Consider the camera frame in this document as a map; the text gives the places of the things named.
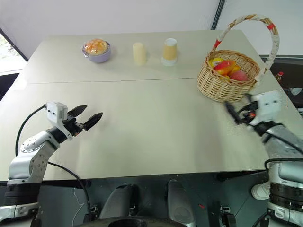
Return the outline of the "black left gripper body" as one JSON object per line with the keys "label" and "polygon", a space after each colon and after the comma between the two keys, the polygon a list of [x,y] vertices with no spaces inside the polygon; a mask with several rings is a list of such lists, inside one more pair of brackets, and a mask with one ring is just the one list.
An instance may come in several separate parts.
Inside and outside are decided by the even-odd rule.
{"label": "black left gripper body", "polygon": [[71,111],[67,113],[67,118],[62,122],[72,137],[77,136],[85,129],[84,124],[78,123],[76,121],[76,117],[71,113]]}

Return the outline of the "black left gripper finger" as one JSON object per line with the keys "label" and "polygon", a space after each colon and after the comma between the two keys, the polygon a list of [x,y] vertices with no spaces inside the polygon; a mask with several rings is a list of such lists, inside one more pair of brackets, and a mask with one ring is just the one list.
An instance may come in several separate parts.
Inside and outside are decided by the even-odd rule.
{"label": "black left gripper finger", "polygon": [[83,129],[86,131],[91,129],[94,125],[96,125],[100,121],[102,115],[103,113],[100,112],[91,116],[85,123],[83,123]]}
{"label": "black left gripper finger", "polygon": [[68,112],[68,115],[72,117],[77,117],[87,108],[87,105],[79,105]]}

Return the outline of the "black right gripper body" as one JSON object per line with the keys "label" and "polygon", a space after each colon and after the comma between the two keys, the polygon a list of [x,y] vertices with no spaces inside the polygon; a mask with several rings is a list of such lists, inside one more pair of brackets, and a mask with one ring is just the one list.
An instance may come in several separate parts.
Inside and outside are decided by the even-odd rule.
{"label": "black right gripper body", "polygon": [[258,102],[253,101],[236,112],[238,119],[237,124],[249,125],[250,122],[256,117],[256,110],[258,109]]}

